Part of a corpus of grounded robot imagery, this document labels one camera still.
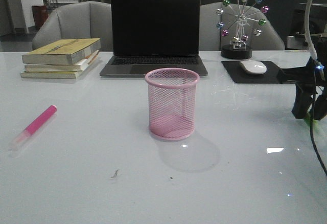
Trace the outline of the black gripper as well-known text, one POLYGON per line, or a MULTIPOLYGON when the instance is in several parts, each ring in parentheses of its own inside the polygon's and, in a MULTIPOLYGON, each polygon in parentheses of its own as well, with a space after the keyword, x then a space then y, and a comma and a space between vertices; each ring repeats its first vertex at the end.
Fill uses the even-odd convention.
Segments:
POLYGON ((309 107, 313 103, 314 94, 314 77, 313 70, 316 74, 316 84, 323 87, 322 94, 315 101, 314 119, 322 120, 327 114, 326 100, 326 33, 313 34, 313 41, 318 61, 322 67, 317 68, 309 58, 306 66, 280 69, 277 73, 277 79, 280 83, 295 83, 296 95, 292 108, 292 114, 297 119, 302 119, 306 116, 309 107))

